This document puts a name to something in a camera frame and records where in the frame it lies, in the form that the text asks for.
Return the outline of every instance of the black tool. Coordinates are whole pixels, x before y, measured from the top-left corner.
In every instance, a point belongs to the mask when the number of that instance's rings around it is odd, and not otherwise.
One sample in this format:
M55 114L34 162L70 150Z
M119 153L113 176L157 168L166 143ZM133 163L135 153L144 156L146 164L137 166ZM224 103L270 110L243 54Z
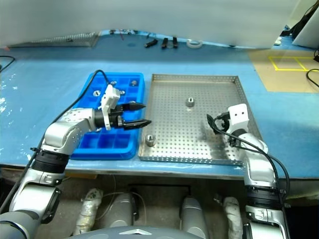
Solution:
M151 46L156 45L157 43L158 43L158 41L157 41L156 39L154 39L153 41L150 41L150 42L148 42L148 43L145 43L145 44L144 44L144 47L145 47L145 48L149 48L149 47L151 47Z
M138 119L126 122L122 115L124 111L138 111L143 109L145 105L140 103L127 103L122 105L117 105L114 109L110 110L109 121L111 127L123 128L124 130L142 128L150 124L152 121L147 119ZM96 127L104 126L104 117L101 110L95 110L95 121Z
M161 48L162 48L162 49L165 49L165 48L167 47L167 43L168 43L168 38L165 37L165 38L163 39L162 44L161 44Z
M177 42L177 37L173 37L173 47L178 48L178 42Z

